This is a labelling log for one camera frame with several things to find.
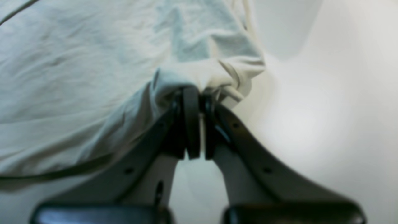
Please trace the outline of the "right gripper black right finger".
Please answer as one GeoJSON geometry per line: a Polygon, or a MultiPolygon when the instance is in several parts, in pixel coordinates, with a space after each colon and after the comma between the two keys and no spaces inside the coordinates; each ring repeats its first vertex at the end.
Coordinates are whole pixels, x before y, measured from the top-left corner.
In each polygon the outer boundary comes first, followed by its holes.
{"type": "Polygon", "coordinates": [[[263,194],[276,204],[351,204],[352,201],[300,175],[272,155],[243,122],[215,100],[202,94],[205,112],[205,157],[215,159],[217,147],[228,146],[243,163],[263,194]]]}

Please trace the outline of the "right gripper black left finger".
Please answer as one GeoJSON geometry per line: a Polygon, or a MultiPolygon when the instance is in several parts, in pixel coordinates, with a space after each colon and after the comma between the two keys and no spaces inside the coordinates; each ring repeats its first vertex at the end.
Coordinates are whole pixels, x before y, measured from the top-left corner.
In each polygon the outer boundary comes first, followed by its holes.
{"type": "Polygon", "coordinates": [[[135,186],[162,153],[180,159],[200,156],[199,92],[178,90],[170,108],[144,138],[117,163],[85,183],[47,201],[47,204],[118,203],[135,186]]]}

